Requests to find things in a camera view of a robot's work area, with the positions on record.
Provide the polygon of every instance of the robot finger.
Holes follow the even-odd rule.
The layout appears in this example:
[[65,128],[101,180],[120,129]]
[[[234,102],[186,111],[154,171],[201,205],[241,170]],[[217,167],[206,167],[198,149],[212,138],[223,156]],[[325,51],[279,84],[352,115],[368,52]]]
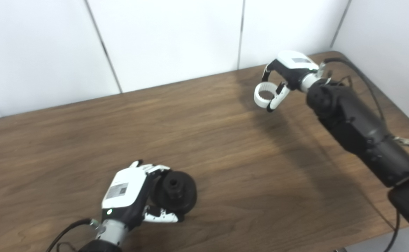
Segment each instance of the robot finger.
[[184,221],[184,215],[182,214],[175,214],[157,206],[146,206],[145,208],[143,220],[145,222],[172,223]]

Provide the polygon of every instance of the black object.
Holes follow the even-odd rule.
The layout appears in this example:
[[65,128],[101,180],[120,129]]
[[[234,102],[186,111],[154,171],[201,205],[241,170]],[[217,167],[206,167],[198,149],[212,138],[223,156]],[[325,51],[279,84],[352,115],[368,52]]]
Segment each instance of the black object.
[[122,249],[103,240],[92,240],[83,246],[78,252],[122,252]]
[[380,120],[347,86],[316,82],[307,105],[348,152],[357,155],[386,186],[388,198],[409,222],[409,154],[393,140]]
[[181,171],[171,171],[162,176],[151,194],[158,206],[175,214],[186,214],[197,202],[197,188],[192,177]]

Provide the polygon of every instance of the black joint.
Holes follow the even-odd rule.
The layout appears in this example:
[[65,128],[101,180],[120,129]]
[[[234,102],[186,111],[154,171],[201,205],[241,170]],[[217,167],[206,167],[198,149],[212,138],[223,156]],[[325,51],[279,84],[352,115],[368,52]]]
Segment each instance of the black joint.
[[267,106],[267,111],[270,112],[270,113],[274,111],[274,110],[271,109],[270,104],[268,104],[268,106]]
[[184,221],[184,214],[176,214],[178,218],[178,222],[183,222]]
[[155,207],[155,206],[150,206],[147,209],[147,214],[160,217],[161,216],[161,208]]

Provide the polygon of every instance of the black roller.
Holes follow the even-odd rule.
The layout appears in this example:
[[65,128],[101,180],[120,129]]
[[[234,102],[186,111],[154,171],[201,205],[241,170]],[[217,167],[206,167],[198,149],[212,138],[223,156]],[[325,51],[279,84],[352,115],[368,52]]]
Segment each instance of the black roller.
[[187,173],[172,171],[158,180],[151,199],[158,207],[175,214],[186,214],[197,202],[197,188]]

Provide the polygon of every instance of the qr code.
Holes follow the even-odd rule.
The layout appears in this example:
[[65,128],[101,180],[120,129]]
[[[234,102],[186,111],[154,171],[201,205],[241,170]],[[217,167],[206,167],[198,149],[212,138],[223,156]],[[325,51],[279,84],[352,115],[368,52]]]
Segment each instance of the qr code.
[[108,190],[108,193],[106,194],[106,199],[124,196],[127,188],[128,188],[128,183],[113,185]]

